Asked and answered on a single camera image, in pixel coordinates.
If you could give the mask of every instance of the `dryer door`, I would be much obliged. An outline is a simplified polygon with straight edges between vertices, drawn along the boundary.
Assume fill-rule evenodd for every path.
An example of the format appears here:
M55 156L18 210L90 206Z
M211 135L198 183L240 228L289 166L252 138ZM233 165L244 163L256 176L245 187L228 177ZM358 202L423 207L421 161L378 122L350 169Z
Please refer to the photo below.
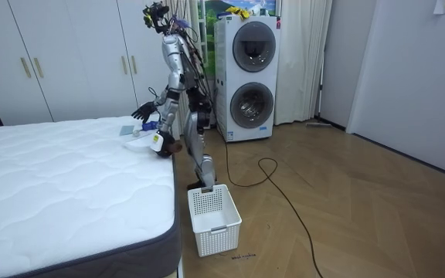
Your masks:
M245 128L264 124L274 109L274 98L269 88L261 83L241 86L231 99L231 116Z
M248 22L235 35L233 56L240 68L256 73L269 66L276 52L276 38L262 22Z

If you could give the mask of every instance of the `basket handle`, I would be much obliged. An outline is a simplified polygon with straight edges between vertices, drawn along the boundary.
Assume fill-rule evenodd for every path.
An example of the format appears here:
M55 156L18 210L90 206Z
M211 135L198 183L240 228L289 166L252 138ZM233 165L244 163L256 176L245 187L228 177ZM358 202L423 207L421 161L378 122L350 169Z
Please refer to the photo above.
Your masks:
M211 234L216 234L216 233L220 233L220 232L225 232L226 228L227 227L225 225L220 226L220 227L215 227L215 228L210 229L210 233Z

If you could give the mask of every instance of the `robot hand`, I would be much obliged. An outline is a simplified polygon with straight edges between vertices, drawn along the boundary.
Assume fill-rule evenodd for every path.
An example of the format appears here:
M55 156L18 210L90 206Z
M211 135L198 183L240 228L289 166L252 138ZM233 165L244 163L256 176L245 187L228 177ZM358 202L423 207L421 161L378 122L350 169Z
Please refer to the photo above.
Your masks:
M180 152L182 150L182 145L177 142L170 133L158 131L157 134L154 135L151 149L160 157L168 158L171 154Z
M141 119L142 122L145 124L147 123L147 120L151 116L151 114L157 111L157 109L158 108L155 106L154 102L149 101L142 104L142 106L140 106L140 108L133 112L131 116L137 120Z

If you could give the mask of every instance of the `wardrobe door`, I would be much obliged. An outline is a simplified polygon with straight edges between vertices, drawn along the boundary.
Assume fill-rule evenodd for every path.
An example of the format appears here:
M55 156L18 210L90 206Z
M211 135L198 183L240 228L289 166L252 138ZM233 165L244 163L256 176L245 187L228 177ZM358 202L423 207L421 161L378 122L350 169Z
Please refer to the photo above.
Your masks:
M0 118L4 125L53 121L6 0L0 0Z
M148 88L158 94L168 85L169 68L162 55L162 34L149 29L142 10L152 5L152 0L117 0L123 23L124 39L131 62L132 76L139 105L155 97Z
M63 0L9 0L54 121L100 117Z
M116 0L66 6L98 115L130 115L138 107Z

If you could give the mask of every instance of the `quilted mattress surface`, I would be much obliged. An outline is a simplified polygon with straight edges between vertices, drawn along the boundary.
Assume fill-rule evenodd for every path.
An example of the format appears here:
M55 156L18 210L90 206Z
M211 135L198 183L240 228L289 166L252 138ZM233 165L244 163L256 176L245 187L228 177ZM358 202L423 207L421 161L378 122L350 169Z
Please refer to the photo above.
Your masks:
M175 220L171 159L132 152L131 117L0 127L0 276L153 239Z

